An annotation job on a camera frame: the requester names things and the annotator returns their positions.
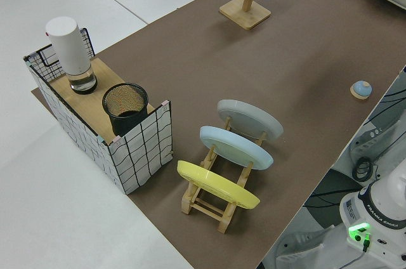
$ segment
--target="yellow plate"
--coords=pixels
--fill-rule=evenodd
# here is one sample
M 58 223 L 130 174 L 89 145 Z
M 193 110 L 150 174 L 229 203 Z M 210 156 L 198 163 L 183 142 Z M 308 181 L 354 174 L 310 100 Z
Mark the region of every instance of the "yellow plate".
M 253 209 L 259 204 L 259 199 L 236 183 L 208 171 L 195 164 L 178 161 L 178 173 L 184 179 L 225 201 L 236 203 L 245 209 Z

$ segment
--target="plate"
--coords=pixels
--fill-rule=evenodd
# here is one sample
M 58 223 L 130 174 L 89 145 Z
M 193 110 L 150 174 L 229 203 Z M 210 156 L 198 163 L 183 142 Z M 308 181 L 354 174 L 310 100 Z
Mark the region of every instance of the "plate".
M 240 166 L 246 167 L 252 162 L 252 169 L 268 169 L 273 164 L 273 158 L 266 150 L 225 129 L 202 126 L 200 140 L 208 148 L 215 145 L 216 154 Z
M 275 140 L 284 132 L 278 120 L 264 110 L 245 102 L 221 100 L 217 104 L 217 111 L 224 121 L 227 117 L 231 117 L 232 129 L 251 138 L 258 139 L 265 131 L 264 140 Z
M 236 203 L 244 209 L 253 209 L 259 204 L 259 199 L 254 194 L 203 167 L 186 161 L 178 161 L 178 173 L 203 190 L 225 201 Z

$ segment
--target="wooden stand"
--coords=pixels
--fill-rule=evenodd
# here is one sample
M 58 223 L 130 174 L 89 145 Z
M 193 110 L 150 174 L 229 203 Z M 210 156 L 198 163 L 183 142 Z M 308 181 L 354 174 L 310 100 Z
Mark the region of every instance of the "wooden stand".
M 271 15 L 271 11 L 252 0 L 232 0 L 221 6 L 219 11 L 246 30 L 254 28 Z
M 89 95 L 75 93 L 67 76 L 61 75 L 50 82 L 55 91 L 83 118 L 83 120 L 108 144 L 115 138 L 110 118 L 103 110 L 102 99 L 105 92 L 112 86 L 124 81 L 99 58 L 91 61 L 93 72 L 97 77 L 97 88 Z M 148 104 L 150 113 L 154 108 Z
M 228 117 L 226 120 L 225 124 L 225 129 L 227 131 L 230 130 L 230 120 L 231 118 Z M 256 140 L 256 144 L 261 146 L 263 140 L 266 138 L 266 133 L 264 132 L 262 136 Z M 200 163 L 200 166 L 203 167 L 204 169 L 207 169 L 210 171 L 212 168 L 216 158 L 217 154 L 214 152 L 215 146 L 212 146 L 207 153 L 206 157 L 204 160 Z M 247 167 L 244 167 L 242 169 L 241 175 L 239 177 L 239 180 L 237 182 L 237 185 L 240 187 L 244 188 L 248 176 L 251 172 L 252 169 L 252 162 Z M 200 193 L 200 188 L 197 185 L 194 185 L 192 182 L 189 182 L 188 188 L 186 192 L 183 194 L 182 197 L 182 202 L 181 202 L 181 210 L 185 214 L 189 214 L 192 208 L 195 208 L 196 210 L 199 210 L 200 212 L 216 219 L 219 221 L 219 225 L 217 227 L 217 231 L 221 233 L 225 233 L 228 225 L 231 222 L 231 219 L 233 218 L 235 209 L 237 207 L 236 203 L 231 203 L 229 202 L 226 206 L 226 209 L 223 211 L 214 205 L 202 200 L 199 198 L 199 193 Z

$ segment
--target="brown table mat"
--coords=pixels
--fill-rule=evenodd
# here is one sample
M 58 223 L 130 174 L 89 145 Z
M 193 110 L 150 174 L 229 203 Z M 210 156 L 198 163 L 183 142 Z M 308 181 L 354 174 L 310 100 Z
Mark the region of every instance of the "brown table mat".
M 255 268 L 406 62 L 405 12 L 385 0 L 256 0 L 272 14 L 250 31 L 218 12 L 229 1 L 196 0 L 98 54 L 152 105 L 172 101 L 174 159 L 129 198 L 195 268 Z M 368 100 L 350 94 L 359 80 L 373 87 Z M 274 165 L 246 185 L 261 203 L 237 209 L 225 235 L 216 220 L 181 213 L 187 182 L 176 172 L 177 160 L 204 158 L 199 129 L 223 125 L 221 99 L 285 129 L 263 145 Z M 240 173 L 222 159 L 213 171 Z

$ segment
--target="wooden board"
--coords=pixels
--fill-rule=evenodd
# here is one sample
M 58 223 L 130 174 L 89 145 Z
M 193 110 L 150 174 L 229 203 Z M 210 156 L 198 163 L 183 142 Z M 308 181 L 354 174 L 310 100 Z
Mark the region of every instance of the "wooden board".
M 221 6 L 219 11 L 246 30 L 254 28 L 271 15 L 271 11 L 254 1 L 251 4 L 251 9 L 244 11 L 242 9 L 243 3 L 244 0 L 232 0 Z
M 102 99 L 105 92 L 112 86 L 124 81 L 99 58 L 91 61 L 97 77 L 97 88 L 90 95 L 78 95 L 71 88 L 68 78 L 63 75 L 53 81 L 55 91 L 98 133 L 107 144 L 115 138 L 108 115 L 103 110 Z M 148 113 L 154 108 L 148 104 Z

